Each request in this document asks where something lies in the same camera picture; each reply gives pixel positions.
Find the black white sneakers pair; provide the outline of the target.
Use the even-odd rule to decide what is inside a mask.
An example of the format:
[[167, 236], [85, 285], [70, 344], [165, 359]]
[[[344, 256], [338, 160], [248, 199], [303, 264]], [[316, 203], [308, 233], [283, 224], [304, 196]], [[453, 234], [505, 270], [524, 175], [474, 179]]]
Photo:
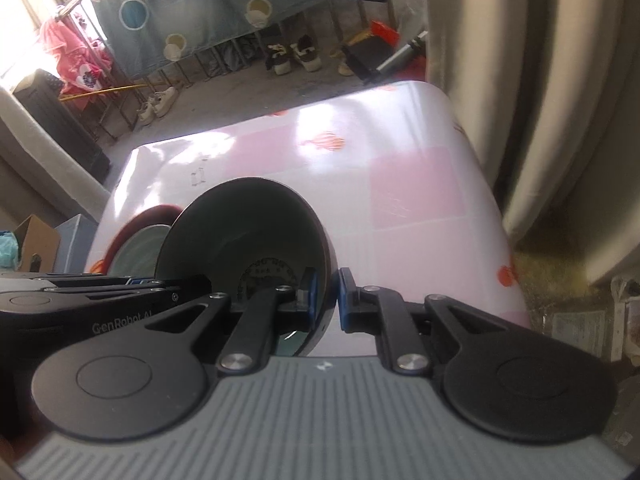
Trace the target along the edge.
[[322, 69], [322, 61], [314, 40], [309, 35], [298, 38], [294, 44], [286, 46], [282, 41], [271, 41], [266, 45], [266, 70], [271, 70], [277, 76], [292, 72], [292, 62], [303, 67], [308, 73]]

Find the black red lacquer bowl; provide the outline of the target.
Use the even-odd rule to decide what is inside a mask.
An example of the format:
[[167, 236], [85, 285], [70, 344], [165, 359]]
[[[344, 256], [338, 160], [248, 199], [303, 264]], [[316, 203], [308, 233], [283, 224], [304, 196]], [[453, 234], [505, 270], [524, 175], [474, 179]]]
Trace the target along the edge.
[[152, 278], [160, 248], [181, 213], [178, 206], [157, 205], [137, 214], [108, 246], [102, 272], [113, 276]]

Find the pink hanging clothes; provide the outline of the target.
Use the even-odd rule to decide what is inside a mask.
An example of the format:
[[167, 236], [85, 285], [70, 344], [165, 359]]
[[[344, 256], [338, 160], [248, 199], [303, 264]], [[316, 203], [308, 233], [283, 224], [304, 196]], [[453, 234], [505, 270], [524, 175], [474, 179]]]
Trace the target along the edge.
[[107, 88], [103, 70], [85, 44], [84, 36], [73, 27], [50, 18], [40, 26], [38, 41], [44, 52], [54, 59], [56, 72], [64, 84], [62, 96], [78, 96], [68, 101], [68, 105], [84, 110], [96, 96], [82, 98], [82, 94]]

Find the grey-green ceramic bowl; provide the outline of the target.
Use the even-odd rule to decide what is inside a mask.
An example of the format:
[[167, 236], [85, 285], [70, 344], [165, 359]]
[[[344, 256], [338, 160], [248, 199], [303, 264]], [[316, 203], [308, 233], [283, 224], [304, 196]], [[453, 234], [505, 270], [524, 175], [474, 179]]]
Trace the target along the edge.
[[153, 224], [134, 233], [114, 255], [107, 274], [130, 276], [130, 278], [152, 278], [160, 248], [169, 229], [170, 226], [167, 224]]

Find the grey storage box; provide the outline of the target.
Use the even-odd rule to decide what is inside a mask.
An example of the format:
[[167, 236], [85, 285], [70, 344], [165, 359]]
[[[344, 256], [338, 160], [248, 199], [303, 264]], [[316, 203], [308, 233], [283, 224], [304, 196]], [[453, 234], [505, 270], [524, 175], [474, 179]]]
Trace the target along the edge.
[[90, 248], [98, 225], [82, 214], [66, 220], [55, 228], [60, 236], [53, 272], [81, 274], [85, 270]]

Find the teal plastic bag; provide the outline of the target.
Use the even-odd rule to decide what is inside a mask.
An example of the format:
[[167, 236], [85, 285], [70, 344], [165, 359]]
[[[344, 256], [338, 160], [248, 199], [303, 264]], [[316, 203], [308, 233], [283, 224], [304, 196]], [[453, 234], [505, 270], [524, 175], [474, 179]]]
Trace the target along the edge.
[[0, 269], [15, 271], [20, 264], [20, 245], [11, 231], [0, 232]]

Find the small dark green bowl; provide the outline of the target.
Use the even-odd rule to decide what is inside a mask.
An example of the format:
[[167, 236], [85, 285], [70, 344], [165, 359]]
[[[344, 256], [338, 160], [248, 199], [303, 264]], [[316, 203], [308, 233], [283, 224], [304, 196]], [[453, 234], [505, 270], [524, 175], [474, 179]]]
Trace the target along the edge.
[[190, 203], [166, 235], [154, 278], [205, 276], [235, 301], [264, 288], [303, 285], [316, 272], [314, 327], [287, 330], [279, 356], [306, 356], [320, 342], [336, 300], [334, 248], [311, 206], [292, 188], [264, 178], [233, 179]]

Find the red plastic bag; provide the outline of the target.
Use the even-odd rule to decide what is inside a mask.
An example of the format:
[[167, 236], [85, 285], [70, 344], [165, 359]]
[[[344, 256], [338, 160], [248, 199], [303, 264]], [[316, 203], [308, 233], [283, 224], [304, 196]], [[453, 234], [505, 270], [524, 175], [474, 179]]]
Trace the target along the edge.
[[402, 40], [397, 30], [382, 22], [372, 21], [370, 32], [393, 49], [393, 54], [374, 70], [374, 80], [427, 80], [426, 30], [411, 39]]

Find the brown cardboard box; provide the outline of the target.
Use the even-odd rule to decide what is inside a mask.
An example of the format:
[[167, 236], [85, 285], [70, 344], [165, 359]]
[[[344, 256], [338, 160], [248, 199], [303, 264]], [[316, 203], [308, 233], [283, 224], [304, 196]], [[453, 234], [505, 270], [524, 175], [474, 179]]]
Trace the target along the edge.
[[60, 234], [31, 214], [13, 231], [20, 258], [18, 258], [18, 272], [49, 273], [53, 271]]

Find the blue dotted hanging blanket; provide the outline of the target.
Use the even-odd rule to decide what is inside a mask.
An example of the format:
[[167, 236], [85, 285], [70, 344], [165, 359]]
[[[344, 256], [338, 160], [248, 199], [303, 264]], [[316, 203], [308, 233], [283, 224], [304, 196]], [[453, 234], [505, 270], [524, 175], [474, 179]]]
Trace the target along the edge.
[[112, 55], [131, 79], [257, 32], [321, 0], [94, 0]]

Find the yellow broom stick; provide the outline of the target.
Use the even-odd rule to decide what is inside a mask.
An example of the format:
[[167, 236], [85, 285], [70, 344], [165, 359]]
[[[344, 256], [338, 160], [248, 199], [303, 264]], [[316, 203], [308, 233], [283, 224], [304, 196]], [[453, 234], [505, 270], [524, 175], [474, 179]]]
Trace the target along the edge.
[[126, 86], [121, 86], [121, 87], [112, 87], [112, 88], [107, 88], [102, 90], [91, 91], [91, 92], [70, 94], [69, 96], [59, 96], [58, 102], [62, 103], [62, 102], [68, 102], [68, 101], [75, 101], [78, 99], [88, 99], [90, 98], [90, 96], [103, 96], [104, 94], [132, 91], [132, 90], [138, 90], [138, 89], [148, 88], [148, 87], [149, 87], [148, 84], [127, 84]]

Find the beige curtain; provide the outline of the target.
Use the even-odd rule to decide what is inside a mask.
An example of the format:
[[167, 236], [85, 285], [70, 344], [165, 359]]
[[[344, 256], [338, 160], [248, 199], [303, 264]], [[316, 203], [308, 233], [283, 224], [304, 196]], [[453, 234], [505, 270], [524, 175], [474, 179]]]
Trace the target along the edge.
[[552, 211], [599, 284], [639, 264], [639, 0], [425, 0], [449, 96], [519, 243]]

